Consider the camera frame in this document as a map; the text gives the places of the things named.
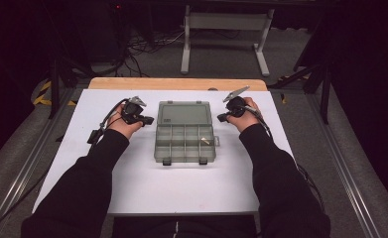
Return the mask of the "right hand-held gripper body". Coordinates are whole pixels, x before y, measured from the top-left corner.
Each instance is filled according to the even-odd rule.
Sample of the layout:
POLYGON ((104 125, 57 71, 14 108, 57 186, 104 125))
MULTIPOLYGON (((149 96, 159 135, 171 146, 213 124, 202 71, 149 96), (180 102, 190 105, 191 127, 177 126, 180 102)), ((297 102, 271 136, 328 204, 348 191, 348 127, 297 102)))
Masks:
POLYGON ((223 99, 223 102, 226 104, 226 109, 228 110, 227 114, 234 117, 241 117, 245 112, 244 107, 246 106, 245 100, 240 96, 240 94, 250 88, 249 85, 246 85, 240 89, 236 89, 228 93, 228 95, 223 99))

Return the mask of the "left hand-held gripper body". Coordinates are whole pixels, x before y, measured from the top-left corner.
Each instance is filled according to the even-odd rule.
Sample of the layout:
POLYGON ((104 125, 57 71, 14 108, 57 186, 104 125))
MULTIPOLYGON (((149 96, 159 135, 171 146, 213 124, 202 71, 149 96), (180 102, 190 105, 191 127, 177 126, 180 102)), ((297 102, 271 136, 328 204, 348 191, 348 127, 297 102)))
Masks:
POLYGON ((126 124, 131 125, 137 122, 146 124, 145 118, 141 115, 146 104, 138 97, 125 98, 123 100, 123 109, 121 117, 126 124))

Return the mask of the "grey clear compartment storage box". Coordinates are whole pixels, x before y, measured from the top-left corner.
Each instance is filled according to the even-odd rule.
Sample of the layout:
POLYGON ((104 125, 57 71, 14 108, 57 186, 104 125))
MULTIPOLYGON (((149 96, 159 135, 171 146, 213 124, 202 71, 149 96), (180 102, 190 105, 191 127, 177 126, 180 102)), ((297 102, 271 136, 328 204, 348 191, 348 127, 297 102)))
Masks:
POLYGON ((216 145, 207 101, 160 102, 154 152, 157 163, 207 165, 216 158, 216 145), (202 137, 211 145, 204 143, 202 137))

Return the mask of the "person's right hand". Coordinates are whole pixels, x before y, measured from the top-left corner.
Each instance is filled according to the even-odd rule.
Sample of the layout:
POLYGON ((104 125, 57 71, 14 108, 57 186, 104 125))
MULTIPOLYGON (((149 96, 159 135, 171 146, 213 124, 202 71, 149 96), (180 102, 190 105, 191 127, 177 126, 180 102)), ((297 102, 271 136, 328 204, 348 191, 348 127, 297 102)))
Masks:
MULTIPOLYGON (((245 97, 244 100, 246 104, 251 108, 253 108, 256 112, 260 111, 258 105, 251 97, 245 97)), ((253 113, 249 111, 246 111, 241 117, 238 117, 238 118, 233 116, 228 116, 227 120, 230 124, 234 125, 240 133, 242 133, 249 126, 259 124, 259 120, 255 117, 253 113)))

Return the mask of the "person's left hand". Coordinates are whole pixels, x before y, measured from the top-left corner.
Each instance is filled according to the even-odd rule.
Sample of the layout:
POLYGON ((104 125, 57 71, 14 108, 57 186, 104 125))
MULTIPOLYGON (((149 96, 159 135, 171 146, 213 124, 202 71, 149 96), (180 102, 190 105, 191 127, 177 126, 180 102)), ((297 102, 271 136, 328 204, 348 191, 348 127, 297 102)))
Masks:
POLYGON ((127 139, 130 139, 132 135, 137 132, 142 126, 142 122, 136 122, 133 124, 127 124, 121 116, 123 105, 119 105, 109 117, 107 121, 107 129, 114 130, 125 136, 127 139))

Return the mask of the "wooden table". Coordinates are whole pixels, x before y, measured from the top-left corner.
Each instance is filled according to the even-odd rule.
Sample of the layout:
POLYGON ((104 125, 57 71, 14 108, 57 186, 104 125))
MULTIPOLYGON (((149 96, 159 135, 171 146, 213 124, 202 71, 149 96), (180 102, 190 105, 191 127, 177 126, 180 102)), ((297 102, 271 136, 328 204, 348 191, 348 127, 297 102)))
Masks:
POLYGON ((230 91, 250 86, 252 91, 266 91, 267 86, 260 79, 222 78, 157 78, 157 77, 96 77, 89 83, 89 89, 125 90, 209 90, 230 91))

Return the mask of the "white board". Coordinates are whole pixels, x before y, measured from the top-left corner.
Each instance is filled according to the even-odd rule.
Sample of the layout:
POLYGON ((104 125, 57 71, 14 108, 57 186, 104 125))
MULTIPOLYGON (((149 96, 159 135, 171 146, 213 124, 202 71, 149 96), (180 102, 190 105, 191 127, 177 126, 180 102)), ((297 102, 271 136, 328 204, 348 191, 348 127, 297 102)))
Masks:
POLYGON ((62 174, 86 155, 87 139, 110 109, 121 99, 138 96, 144 113, 156 117, 161 101, 207 101, 214 133, 219 138, 216 158, 201 166, 154 159, 156 126, 140 129, 113 171, 108 212, 114 215, 182 215, 246 213, 258 209, 252 188, 252 165, 238 139, 238 131, 216 116, 225 111, 225 91, 86 89, 79 97, 65 136, 41 188, 42 201, 62 174))

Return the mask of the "black stand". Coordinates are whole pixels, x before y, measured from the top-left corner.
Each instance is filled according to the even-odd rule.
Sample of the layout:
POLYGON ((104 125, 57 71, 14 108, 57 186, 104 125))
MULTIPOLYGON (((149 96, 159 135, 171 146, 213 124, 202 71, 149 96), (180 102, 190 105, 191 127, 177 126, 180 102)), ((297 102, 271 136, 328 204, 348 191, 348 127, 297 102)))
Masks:
POLYGON ((306 67, 289 76, 282 76, 274 84, 268 85, 269 89, 280 89, 284 86, 307 76, 308 79, 303 85, 303 91, 306 94, 314 94, 319 87, 322 88, 320 115, 325 124, 328 124, 327 110, 331 84, 331 73, 327 64, 316 64, 306 67))
POLYGON ((70 58, 55 57, 51 60, 50 81, 52 105, 50 119, 53 119, 61 108, 60 81, 63 82, 66 88, 75 88, 78 83, 76 73, 73 72, 75 68, 88 78, 97 77, 97 74, 91 68, 85 67, 70 58))

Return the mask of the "yellow black floor tape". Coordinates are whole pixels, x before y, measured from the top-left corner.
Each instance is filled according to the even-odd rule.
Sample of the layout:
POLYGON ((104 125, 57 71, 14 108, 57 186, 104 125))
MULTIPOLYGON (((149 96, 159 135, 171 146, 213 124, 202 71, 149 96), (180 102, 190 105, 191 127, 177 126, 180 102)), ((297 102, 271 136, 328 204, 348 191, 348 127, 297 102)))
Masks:
POLYGON ((45 98, 45 95, 48 92, 48 90, 51 88, 51 86, 52 86, 52 83, 49 80, 47 80, 43 84, 43 86, 41 87, 38 95, 36 96, 36 98, 33 101, 34 105, 42 104, 42 105, 49 105, 49 106, 51 106, 53 104, 53 101, 51 99, 46 99, 45 98))

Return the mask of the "person's lap dark clothing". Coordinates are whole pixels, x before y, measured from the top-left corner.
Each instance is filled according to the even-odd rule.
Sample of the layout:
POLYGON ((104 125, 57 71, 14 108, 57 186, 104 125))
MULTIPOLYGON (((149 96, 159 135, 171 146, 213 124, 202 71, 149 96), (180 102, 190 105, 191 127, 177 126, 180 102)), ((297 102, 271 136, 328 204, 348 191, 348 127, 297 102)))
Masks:
POLYGON ((253 215, 152 216, 114 219, 112 238, 256 238, 253 215))

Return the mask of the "white metal stand frame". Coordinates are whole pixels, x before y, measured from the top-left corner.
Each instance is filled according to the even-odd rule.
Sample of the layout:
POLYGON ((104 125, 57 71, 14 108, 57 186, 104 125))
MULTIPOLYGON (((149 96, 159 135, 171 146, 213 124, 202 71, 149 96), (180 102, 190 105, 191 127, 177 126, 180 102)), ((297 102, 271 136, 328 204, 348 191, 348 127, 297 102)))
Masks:
POLYGON ((184 48, 181 62, 181 74, 190 71, 191 29, 200 30, 236 30, 260 31, 260 40, 253 45, 261 74, 270 75, 263 49, 271 28, 275 10, 270 9, 265 14, 234 14, 234 13, 202 13, 193 12, 190 5, 185 8, 184 17, 184 48))

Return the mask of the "aluminium rail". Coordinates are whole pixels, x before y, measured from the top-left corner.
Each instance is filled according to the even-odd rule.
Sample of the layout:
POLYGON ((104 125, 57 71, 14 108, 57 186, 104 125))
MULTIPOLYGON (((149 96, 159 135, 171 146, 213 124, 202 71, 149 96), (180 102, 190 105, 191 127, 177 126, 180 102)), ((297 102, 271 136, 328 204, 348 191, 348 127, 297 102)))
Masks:
POLYGON ((351 203, 351 206, 357 216, 360 226, 366 238, 381 238, 378 228, 369 212, 369 209, 361 195, 354 177, 352 176, 346 162, 343 153, 330 129, 330 127, 324 122, 320 114, 320 105, 318 99, 312 95, 307 94, 306 98, 313 114, 316 117, 318 124, 322 130, 323 137, 329 147, 329 150, 333 156, 333 163, 340 177, 341 183, 344 186, 347 197, 351 203))
POLYGON ((63 95, 60 97, 59 108, 57 109, 55 115, 46 122, 41 135, 38 137, 30 152, 30 155, 24 162, 16 178, 13 180, 0 205, 0 225, 4 222, 4 219, 9 216, 12 210, 25 198, 25 189, 31 175, 40 160, 41 154, 48 143, 48 139, 54 132, 54 129, 61 119, 61 116, 63 115, 63 112, 74 92, 74 88, 66 88, 64 90, 63 95))

